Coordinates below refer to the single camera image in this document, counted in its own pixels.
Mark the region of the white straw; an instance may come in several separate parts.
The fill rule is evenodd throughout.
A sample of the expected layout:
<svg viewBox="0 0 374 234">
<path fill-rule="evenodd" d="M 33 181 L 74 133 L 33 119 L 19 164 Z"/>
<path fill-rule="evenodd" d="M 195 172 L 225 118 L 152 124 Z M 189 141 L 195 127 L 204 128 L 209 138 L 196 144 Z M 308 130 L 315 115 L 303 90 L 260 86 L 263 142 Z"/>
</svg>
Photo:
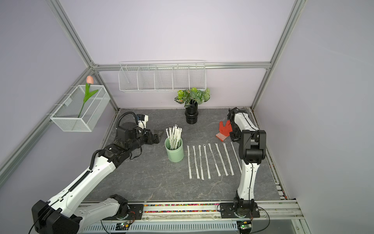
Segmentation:
<svg viewBox="0 0 374 234">
<path fill-rule="evenodd" d="M 236 151 L 235 151 L 234 144 L 233 144 L 233 142 L 230 142 L 230 143 L 231 143 L 231 146 L 232 146 L 232 149 L 233 149 L 234 155 L 235 155 L 235 159 L 236 159 L 236 162 L 237 162 L 238 168 L 239 168 L 239 170 L 240 170 L 240 173 L 242 173 L 241 163 L 239 162 L 239 157 L 237 156 L 237 153 L 236 153 Z"/>
<path fill-rule="evenodd" d="M 221 154 L 221 152 L 220 152 L 220 148 L 219 148 L 219 146 L 218 146 L 218 143 L 215 143 L 215 146 L 216 146 L 216 149 L 217 149 L 217 152 L 218 152 L 218 155 L 219 155 L 219 158 L 220 158 L 220 161 L 221 161 L 222 167 L 223 167 L 223 169 L 224 169 L 225 175 L 228 176 L 228 172 L 227 172 L 227 169 L 226 169 L 226 166 L 225 166 L 225 163 L 224 163 L 224 160 L 223 160 L 222 154 Z"/>
<path fill-rule="evenodd" d="M 213 158 L 213 162 L 214 162 L 214 165 L 215 165 L 215 168 L 216 168 L 217 174 L 218 174 L 218 176 L 222 176 L 221 173 L 220 173 L 220 170 L 219 170 L 219 167 L 218 167 L 217 161 L 216 161 L 216 159 L 215 159 L 215 156 L 214 156 L 214 154 L 213 154 L 212 147 L 211 147 L 211 144 L 210 144 L 210 143 L 208 143 L 208 147 L 209 147 L 209 150 L 210 150 L 211 156 L 212 156 L 212 158 Z"/>
<path fill-rule="evenodd" d="M 206 152 L 206 145 L 205 144 L 203 145 L 203 148 L 204 148 L 205 159 L 206 159 L 206 167 L 207 167 L 208 179 L 211 179 L 209 162 L 208 162 L 208 158 L 207 158 L 207 152 Z"/>
<path fill-rule="evenodd" d="M 195 162 L 195 169 L 196 169 L 197 179 L 200 179 L 200 174 L 199 174 L 198 164 L 197 164 L 196 149 L 195 149 L 194 145 L 192 146 L 192 148 L 193 148 L 193 153 L 194 153 L 194 162 Z"/>
<path fill-rule="evenodd" d="M 203 173 L 203 161 L 202 161 L 202 152 L 201 152 L 201 145 L 198 146 L 199 149 L 199 160 L 200 160 L 200 173 L 201 173 L 201 180 L 204 179 L 204 173 Z"/>
<path fill-rule="evenodd" d="M 190 155 L 190 147 L 187 145 L 188 150 L 188 166 L 189 166 L 189 178 L 192 179 L 192 172 L 191 172 L 191 155 Z"/>
<path fill-rule="evenodd" d="M 229 153 L 228 153 L 228 149 L 227 149 L 226 143 L 223 143 L 223 146 L 224 146 L 224 150 L 225 150 L 225 153 L 226 153 L 226 156 L 227 156 L 230 173 L 231 173 L 232 176 L 234 176 L 235 174 L 234 174 L 234 171 L 233 171 L 233 167 L 232 167 L 232 164 L 231 164 L 231 160 L 230 160 L 230 156 L 229 156 Z"/>
</svg>

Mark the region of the green cylindrical storage cup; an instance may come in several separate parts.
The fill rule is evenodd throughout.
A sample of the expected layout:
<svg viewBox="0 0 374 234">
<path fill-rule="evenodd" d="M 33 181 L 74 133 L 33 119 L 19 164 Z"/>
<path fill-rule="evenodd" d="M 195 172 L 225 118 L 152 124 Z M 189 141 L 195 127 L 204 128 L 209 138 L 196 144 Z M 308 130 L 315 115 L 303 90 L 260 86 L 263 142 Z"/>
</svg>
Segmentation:
<svg viewBox="0 0 374 234">
<path fill-rule="evenodd" d="M 171 162 L 180 162 L 184 158 L 183 141 L 181 139 L 181 145 L 176 150 L 170 149 L 169 139 L 165 140 L 165 148 L 167 151 L 168 158 Z"/>
</svg>

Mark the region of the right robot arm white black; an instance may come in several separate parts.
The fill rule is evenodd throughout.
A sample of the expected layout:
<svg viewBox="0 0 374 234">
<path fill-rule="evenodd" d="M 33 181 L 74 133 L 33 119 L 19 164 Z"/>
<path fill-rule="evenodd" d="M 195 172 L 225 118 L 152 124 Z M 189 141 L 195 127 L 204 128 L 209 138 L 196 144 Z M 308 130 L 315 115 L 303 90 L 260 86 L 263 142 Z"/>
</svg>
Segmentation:
<svg viewBox="0 0 374 234">
<path fill-rule="evenodd" d="M 254 215 L 255 212 L 254 187 L 257 171 L 266 157 L 266 131 L 259 129 L 244 109 L 230 109 L 228 120 L 232 127 L 230 139 L 239 143 L 242 169 L 233 209 L 237 217 L 244 218 Z"/>
</svg>

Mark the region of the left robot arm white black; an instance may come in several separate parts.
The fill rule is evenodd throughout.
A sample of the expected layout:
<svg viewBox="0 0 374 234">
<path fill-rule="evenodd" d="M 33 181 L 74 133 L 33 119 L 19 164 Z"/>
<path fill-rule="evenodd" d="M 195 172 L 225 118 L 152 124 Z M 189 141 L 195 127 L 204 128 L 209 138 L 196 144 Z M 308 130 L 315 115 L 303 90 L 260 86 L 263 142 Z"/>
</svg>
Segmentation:
<svg viewBox="0 0 374 234">
<path fill-rule="evenodd" d="M 120 195 L 112 195 L 83 209 L 79 209 L 79 205 L 107 175 L 130 158 L 134 150 L 145 144 L 158 144 L 163 133 L 162 130 L 153 133 L 146 129 L 138 138 L 117 138 L 112 144 L 96 150 L 90 166 L 78 178 L 48 201 L 40 200 L 32 207 L 32 229 L 39 234 L 77 234 L 108 217 L 128 218 L 132 211 L 128 201 Z"/>
</svg>

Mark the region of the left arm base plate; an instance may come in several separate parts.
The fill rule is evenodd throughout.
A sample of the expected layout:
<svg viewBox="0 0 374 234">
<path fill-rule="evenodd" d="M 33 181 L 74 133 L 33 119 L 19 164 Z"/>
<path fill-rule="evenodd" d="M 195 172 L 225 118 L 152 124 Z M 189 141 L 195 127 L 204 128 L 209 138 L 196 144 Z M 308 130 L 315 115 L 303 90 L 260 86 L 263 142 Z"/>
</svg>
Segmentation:
<svg viewBox="0 0 374 234">
<path fill-rule="evenodd" d="M 141 220 L 143 215 L 143 204 L 128 204 L 126 213 L 116 214 L 104 220 Z"/>
</svg>

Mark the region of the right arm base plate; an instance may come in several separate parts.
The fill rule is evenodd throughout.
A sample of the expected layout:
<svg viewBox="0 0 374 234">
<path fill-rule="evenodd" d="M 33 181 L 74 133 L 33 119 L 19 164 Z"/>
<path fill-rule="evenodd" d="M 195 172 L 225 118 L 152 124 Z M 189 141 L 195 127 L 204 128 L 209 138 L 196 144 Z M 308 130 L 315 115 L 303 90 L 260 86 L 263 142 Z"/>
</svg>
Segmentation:
<svg viewBox="0 0 374 234">
<path fill-rule="evenodd" d="M 244 205 L 234 204 L 233 202 L 223 202 L 217 207 L 221 218 L 250 219 L 260 217 L 258 205 L 254 201 L 245 201 Z"/>
</svg>

